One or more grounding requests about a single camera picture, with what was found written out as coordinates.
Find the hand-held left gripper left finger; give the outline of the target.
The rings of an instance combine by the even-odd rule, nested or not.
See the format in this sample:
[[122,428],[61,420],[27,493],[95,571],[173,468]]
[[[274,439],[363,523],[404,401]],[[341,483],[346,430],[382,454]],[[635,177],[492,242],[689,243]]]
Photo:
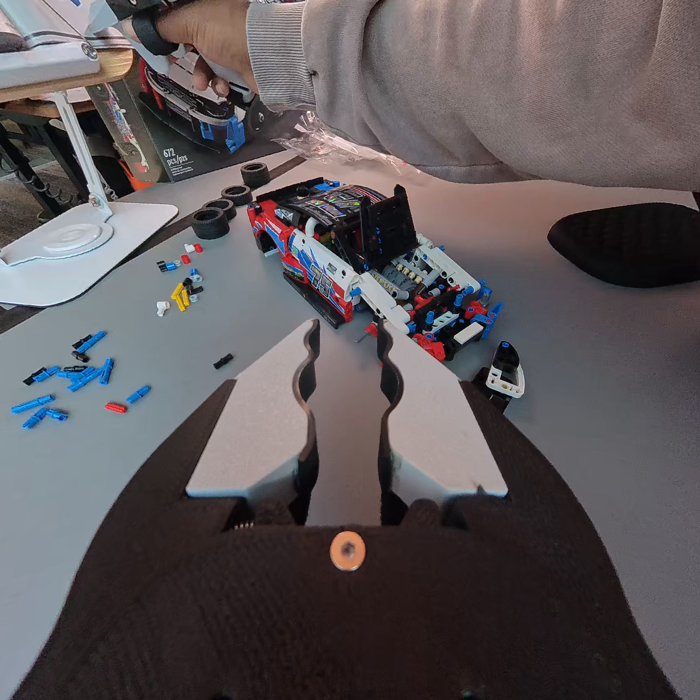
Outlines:
[[320,321],[309,319],[240,372],[186,486],[191,498],[238,498],[256,512],[267,501],[308,518],[319,477],[315,418]]

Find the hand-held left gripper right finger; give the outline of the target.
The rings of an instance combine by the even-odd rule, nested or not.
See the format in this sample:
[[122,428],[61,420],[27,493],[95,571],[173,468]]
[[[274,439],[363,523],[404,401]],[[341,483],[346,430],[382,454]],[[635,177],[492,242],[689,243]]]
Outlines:
[[401,522],[417,501],[447,511],[461,498],[504,498],[508,486],[460,380],[389,321],[377,336],[381,522]]

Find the black white brick bumper assembly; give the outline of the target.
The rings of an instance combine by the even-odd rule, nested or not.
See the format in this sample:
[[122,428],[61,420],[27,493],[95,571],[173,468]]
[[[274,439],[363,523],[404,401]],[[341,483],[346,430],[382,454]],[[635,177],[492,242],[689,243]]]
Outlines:
[[520,355],[509,341],[497,346],[489,366],[483,366],[472,379],[475,388],[501,414],[509,404],[523,398],[526,388]]

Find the toy brick race car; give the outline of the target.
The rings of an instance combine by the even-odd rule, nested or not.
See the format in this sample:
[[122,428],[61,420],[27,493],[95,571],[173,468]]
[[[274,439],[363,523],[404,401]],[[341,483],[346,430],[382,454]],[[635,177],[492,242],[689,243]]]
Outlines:
[[503,310],[415,228],[406,189],[385,195],[323,178],[260,195],[247,212],[258,249],[334,328],[367,312],[366,335],[392,324],[439,362],[486,338]]

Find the person's right forearm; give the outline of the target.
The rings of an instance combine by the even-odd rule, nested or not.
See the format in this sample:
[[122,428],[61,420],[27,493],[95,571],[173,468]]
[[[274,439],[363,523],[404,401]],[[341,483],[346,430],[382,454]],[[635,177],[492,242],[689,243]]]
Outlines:
[[698,1],[249,6],[272,109],[455,183],[699,190]]

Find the grey desk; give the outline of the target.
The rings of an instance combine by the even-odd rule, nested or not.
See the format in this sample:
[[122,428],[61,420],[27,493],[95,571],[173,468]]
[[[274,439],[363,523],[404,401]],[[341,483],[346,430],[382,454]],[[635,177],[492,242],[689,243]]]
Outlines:
[[[504,308],[490,336],[448,368],[470,379],[506,339],[525,396],[505,415],[564,477],[604,541],[637,623],[684,699],[699,698],[699,286],[640,290],[599,282],[547,241],[579,211],[645,201],[694,206],[683,192],[600,189],[552,181],[467,186],[373,162],[305,162],[272,189],[324,176],[391,194],[407,190],[416,228]],[[140,465],[226,379],[276,345],[314,309],[264,257],[245,213],[195,259],[202,298],[166,300],[182,275],[159,272],[185,230],[119,267],[82,297],[1,334],[1,698],[31,668],[95,531]],[[92,366],[115,361],[107,387],[71,395],[58,377],[71,346],[107,331]],[[216,370],[213,363],[234,355]],[[9,408],[56,392],[69,412],[31,430]],[[123,415],[105,409],[114,402]]]

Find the person's right hand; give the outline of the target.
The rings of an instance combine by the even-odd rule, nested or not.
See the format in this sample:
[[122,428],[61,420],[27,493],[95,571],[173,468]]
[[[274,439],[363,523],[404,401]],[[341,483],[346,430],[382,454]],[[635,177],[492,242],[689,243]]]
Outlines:
[[192,72],[196,90],[213,91],[226,97],[226,80],[217,75],[212,64],[236,72],[253,92],[258,93],[250,63],[246,32],[247,1],[192,1],[160,14],[155,26],[162,39],[191,45],[199,59]]

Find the brick instruction booklet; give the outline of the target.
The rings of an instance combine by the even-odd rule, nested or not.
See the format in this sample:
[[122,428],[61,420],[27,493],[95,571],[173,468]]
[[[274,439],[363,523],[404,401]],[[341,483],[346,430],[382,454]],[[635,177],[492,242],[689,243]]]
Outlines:
[[1,14],[30,48],[70,42],[96,50],[129,47],[106,1],[2,1]]

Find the car printed cardboard box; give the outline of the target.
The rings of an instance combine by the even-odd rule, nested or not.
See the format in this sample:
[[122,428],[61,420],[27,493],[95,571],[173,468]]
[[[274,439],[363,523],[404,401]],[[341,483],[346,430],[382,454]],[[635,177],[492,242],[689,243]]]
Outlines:
[[178,182],[277,153],[302,112],[274,112],[246,87],[230,84],[226,96],[197,90],[198,55],[180,50],[154,70],[133,51],[119,81],[87,89],[113,144],[135,178]]

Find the cluster of small mixed bricks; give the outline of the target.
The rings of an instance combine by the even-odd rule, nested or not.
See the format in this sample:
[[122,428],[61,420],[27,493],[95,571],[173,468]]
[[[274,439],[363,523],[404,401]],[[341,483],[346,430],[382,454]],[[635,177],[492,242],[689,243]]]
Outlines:
[[181,312],[187,311],[191,304],[196,303],[198,301],[198,295],[203,291],[203,277],[199,273],[197,267],[192,267],[191,258],[192,256],[203,253],[204,249],[202,245],[198,243],[185,244],[184,249],[185,253],[177,260],[157,260],[155,263],[162,274],[171,272],[182,272],[186,274],[170,294],[170,299],[167,300],[170,302],[170,306],[173,304]]

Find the pile of blue connector pins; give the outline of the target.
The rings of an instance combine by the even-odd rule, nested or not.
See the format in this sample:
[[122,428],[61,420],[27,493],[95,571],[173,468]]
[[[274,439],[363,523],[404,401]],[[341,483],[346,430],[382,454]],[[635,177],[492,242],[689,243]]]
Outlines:
[[[71,346],[71,356],[74,359],[73,365],[50,365],[41,366],[38,370],[31,372],[29,377],[24,378],[24,386],[36,390],[37,386],[43,382],[51,381],[53,377],[65,380],[65,391],[71,395],[83,390],[91,384],[107,387],[110,384],[111,376],[114,372],[115,361],[107,356],[100,365],[92,366],[91,353],[94,346],[107,336],[107,331],[99,330],[94,334],[80,338]],[[50,390],[37,397],[23,400],[17,405],[9,408],[13,416],[27,414],[22,428],[31,430],[39,425],[44,419],[50,418],[54,421],[62,422],[69,418],[69,412],[56,405],[56,392]]]

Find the white metal book stand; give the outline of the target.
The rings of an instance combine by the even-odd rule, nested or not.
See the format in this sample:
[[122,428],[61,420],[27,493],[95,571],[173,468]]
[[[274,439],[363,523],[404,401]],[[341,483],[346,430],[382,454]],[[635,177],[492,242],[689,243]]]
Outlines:
[[155,232],[177,206],[116,202],[102,186],[66,90],[103,83],[98,52],[84,41],[1,54],[1,89],[19,97],[52,93],[86,178],[86,204],[75,206],[1,249],[1,303],[52,307],[77,298]]

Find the crumpled clear plastic bag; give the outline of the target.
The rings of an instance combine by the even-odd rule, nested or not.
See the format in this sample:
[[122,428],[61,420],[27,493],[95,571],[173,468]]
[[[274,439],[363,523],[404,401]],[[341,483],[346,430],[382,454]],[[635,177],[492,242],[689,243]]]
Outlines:
[[393,155],[337,135],[313,110],[294,112],[292,116],[295,121],[279,123],[270,140],[306,160],[323,164],[373,162],[399,175],[418,172],[414,166]]

